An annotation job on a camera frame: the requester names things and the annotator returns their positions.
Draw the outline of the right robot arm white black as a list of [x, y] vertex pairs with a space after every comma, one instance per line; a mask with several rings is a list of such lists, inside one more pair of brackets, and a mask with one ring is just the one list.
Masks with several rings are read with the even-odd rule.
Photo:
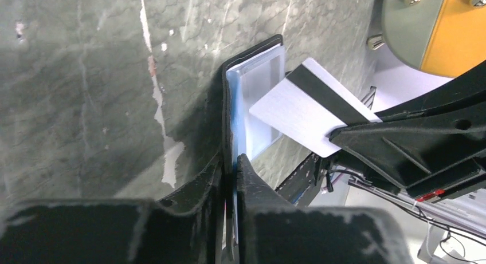
[[418, 258], [467, 263], [450, 240], [485, 245], [485, 63], [422, 96], [379, 112], [378, 123], [339, 128], [337, 161], [352, 186], [425, 222]]

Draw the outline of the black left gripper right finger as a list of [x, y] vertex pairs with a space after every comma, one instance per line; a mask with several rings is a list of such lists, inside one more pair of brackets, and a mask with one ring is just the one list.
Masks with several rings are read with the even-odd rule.
[[403, 232], [385, 210], [296, 207], [237, 159], [241, 263], [412, 263]]

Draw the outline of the white magnetic stripe card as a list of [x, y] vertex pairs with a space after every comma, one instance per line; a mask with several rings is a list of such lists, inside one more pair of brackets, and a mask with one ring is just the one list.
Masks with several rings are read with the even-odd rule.
[[313, 58], [307, 58], [249, 110], [313, 153], [328, 157], [337, 128], [379, 123], [380, 118]]

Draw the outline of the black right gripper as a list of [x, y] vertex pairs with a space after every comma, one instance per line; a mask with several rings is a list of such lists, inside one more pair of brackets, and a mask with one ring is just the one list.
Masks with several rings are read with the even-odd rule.
[[399, 66], [377, 73], [374, 86], [374, 112], [389, 122], [333, 131], [346, 151], [336, 165], [420, 202], [485, 188], [485, 61], [453, 79]]

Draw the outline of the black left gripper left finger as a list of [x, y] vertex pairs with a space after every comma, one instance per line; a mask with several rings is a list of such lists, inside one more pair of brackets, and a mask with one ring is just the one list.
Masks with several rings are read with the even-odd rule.
[[1, 215], [2, 263], [220, 263], [220, 155], [162, 198], [34, 199]]

